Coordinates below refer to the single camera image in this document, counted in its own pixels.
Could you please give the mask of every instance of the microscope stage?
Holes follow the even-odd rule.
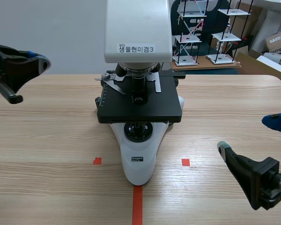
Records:
[[[115,82],[125,95],[108,85],[103,86],[101,102],[98,106],[100,123],[127,122],[170,122],[179,123],[182,110],[174,82],[174,77],[160,75],[161,93],[156,93],[155,82],[147,82],[148,102],[136,105],[132,102],[132,78],[126,77],[123,82]]]

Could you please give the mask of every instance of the red tape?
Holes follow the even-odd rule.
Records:
[[[132,225],[142,225],[142,186],[133,187]]]
[[[101,165],[102,164],[102,158],[95,158],[93,161],[93,165]]]
[[[189,162],[189,159],[183,158],[182,159],[182,166],[191,166],[191,163]]]

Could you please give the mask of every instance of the white microscope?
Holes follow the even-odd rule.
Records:
[[[97,79],[103,87],[96,98],[98,121],[111,125],[127,179],[143,185],[184,106],[176,86],[185,74],[159,72],[160,62],[172,60],[168,0],[107,0],[104,55],[118,66]]]

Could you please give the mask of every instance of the brand logo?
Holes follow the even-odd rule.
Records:
[[[131,161],[132,162],[143,162],[144,161],[144,157],[132,157]]]
[[[281,48],[273,50],[271,53],[280,53],[281,52]]]

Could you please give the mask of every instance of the wooden table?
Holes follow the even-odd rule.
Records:
[[[131,224],[133,186],[110,126],[97,122],[94,77],[40,76],[19,105],[0,96],[0,225]],[[281,113],[281,81],[191,75],[178,92],[183,119],[166,133],[143,187],[143,224],[281,225],[281,202],[254,211],[216,148],[226,141],[237,154],[281,163],[281,133],[261,123]]]

